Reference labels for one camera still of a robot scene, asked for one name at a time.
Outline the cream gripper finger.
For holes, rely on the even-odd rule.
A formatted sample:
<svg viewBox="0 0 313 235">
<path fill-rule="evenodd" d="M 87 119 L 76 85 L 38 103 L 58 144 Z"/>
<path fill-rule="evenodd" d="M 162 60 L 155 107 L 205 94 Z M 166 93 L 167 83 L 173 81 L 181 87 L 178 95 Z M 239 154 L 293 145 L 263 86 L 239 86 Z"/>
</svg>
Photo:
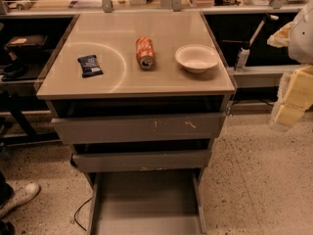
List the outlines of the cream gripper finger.
<svg viewBox="0 0 313 235">
<path fill-rule="evenodd" d="M 277 96 L 269 124 L 274 130 L 287 131 L 313 106 L 313 66 L 285 72 Z"/>
</svg>

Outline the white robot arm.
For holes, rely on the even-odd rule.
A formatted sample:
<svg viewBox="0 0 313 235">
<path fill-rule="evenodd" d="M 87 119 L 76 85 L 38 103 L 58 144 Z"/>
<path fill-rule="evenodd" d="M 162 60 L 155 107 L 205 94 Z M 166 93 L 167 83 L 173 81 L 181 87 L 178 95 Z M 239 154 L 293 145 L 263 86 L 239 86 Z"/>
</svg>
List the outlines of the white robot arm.
<svg viewBox="0 0 313 235">
<path fill-rule="evenodd" d="M 289 57 L 301 64 L 299 69 L 283 73 L 271 113 L 270 126 L 287 131 L 313 105 L 313 0 L 308 0 L 292 22 L 272 34 L 267 44 L 287 47 Z"/>
</svg>

